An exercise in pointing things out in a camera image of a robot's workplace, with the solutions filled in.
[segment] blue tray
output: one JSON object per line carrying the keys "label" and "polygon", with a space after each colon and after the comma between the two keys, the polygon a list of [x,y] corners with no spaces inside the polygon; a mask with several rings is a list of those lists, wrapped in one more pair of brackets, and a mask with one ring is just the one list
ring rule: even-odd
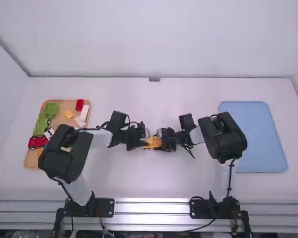
{"label": "blue tray", "polygon": [[269,107],[264,102],[221,102],[244,132],[248,146],[236,172],[282,173],[288,168]]}

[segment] black cable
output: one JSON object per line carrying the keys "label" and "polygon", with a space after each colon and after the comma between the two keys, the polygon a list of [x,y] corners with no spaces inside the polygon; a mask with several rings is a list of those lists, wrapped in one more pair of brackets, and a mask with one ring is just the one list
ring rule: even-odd
{"label": "black cable", "polygon": [[72,198],[72,196],[69,194],[69,192],[65,189],[65,186],[64,186],[64,184],[61,182],[61,181],[59,181],[59,180],[57,180],[57,179],[55,179],[55,178],[50,178],[51,180],[54,180],[54,181],[56,181],[56,182],[58,182],[58,184],[62,187],[62,189],[64,190],[64,192],[66,193],[66,195],[69,197],[69,200],[70,201],[73,201],[73,198]]}
{"label": "black cable", "polygon": [[229,195],[229,192],[232,190],[231,188],[231,180],[232,180],[232,167],[234,167],[234,162],[235,162],[236,158],[235,159],[232,159],[230,165],[229,165],[229,179],[228,179],[228,187],[227,187],[227,193],[226,193],[226,197],[228,197]]}
{"label": "black cable", "polygon": [[71,235],[72,235],[72,233],[73,233],[73,230],[74,230],[73,215],[71,215],[71,221],[72,221],[72,230],[71,230],[71,232],[70,232],[69,237],[71,237]]}
{"label": "black cable", "polygon": [[199,230],[199,229],[208,227],[208,226],[211,225],[215,220],[216,220],[216,218],[213,218],[213,220],[211,220],[209,223],[207,223],[207,224],[205,224],[205,225],[203,225],[203,226],[201,226],[201,227],[194,228],[194,229],[190,229],[190,230],[186,230],[186,231],[182,231],[182,232],[193,232],[193,231],[196,231],[196,230]]}
{"label": "black cable", "polygon": [[[229,195],[229,192],[232,190],[231,188],[231,179],[232,179],[232,167],[234,167],[234,162],[235,162],[236,158],[232,159],[230,165],[229,165],[229,179],[228,179],[228,187],[227,187],[227,194],[226,194],[226,197],[228,197]],[[190,202],[191,200],[194,200],[194,199],[201,199],[201,200],[204,200],[202,197],[199,197],[199,196],[194,196],[194,197],[191,197],[190,199]],[[182,232],[193,232],[193,231],[196,231],[196,230],[199,230],[199,229],[202,229],[202,228],[205,228],[209,225],[211,225],[214,221],[216,220],[216,218],[213,218],[213,220],[211,220],[209,223],[207,223],[206,225],[203,225],[201,227],[198,227],[198,228],[194,228],[194,229],[191,229],[191,230],[186,230],[186,231],[182,231]]]}

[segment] white wall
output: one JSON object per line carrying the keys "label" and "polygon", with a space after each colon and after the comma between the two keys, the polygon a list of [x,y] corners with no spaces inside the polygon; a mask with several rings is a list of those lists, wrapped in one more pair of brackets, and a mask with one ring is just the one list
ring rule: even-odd
{"label": "white wall", "polygon": [[19,108],[27,79],[28,76],[0,46],[0,155]]}
{"label": "white wall", "polygon": [[0,38],[36,76],[291,75],[298,92],[298,0],[0,0]]}

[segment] white tabletop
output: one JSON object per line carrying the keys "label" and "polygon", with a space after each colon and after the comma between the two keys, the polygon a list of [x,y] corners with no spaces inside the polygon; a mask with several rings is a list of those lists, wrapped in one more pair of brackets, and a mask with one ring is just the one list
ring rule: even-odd
{"label": "white tabletop", "polygon": [[[298,200],[298,97],[290,79],[255,78],[33,78],[28,84],[0,158],[0,199],[59,199],[64,192],[43,171],[23,165],[28,138],[43,101],[87,99],[89,126],[109,120],[113,110],[143,120],[151,131],[180,129],[178,116],[197,119],[216,114],[221,101],[263,101],[271,110],[289,169],[281,174],[236,174],[239,200]],[[193,149],[194,160],[175,153],[134,150],[125,145],[90,151],[84,177],[96,196],[208,197],[217,163],[205,145]]]}

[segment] aluminum rail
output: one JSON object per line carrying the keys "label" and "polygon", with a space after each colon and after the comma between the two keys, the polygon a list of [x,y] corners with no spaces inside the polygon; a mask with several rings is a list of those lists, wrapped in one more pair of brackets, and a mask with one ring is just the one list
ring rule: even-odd
{"label": "aluminum rail", "polygon": [[[209,219],[191,219],[189,199],[116,198],[115,215],[104,218],[114,231],[184,231],[207,224]],[[52,229],[56,210],[64,201],[0,200],[0,229]],[[298,233],[298,201],[241,202],[254,232]],[[62,229],[71,229],[64,218]],[[75,230],[101,230],[98,218],[74,218]],[[230,232],[230,221],[218,219],[201,232]]]}

